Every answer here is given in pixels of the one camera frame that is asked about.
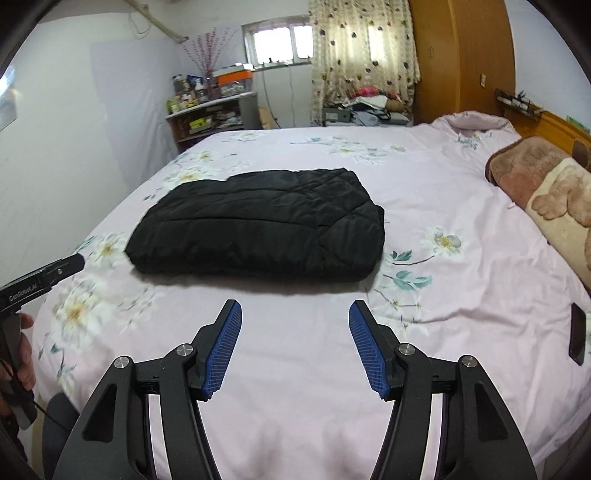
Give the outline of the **left hand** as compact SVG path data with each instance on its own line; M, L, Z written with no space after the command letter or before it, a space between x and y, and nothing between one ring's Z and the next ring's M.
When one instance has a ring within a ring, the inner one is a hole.
M15 414L31 423L36 418L34 394L19 373L26 366L22 316L11 312L1 319L1 394Z

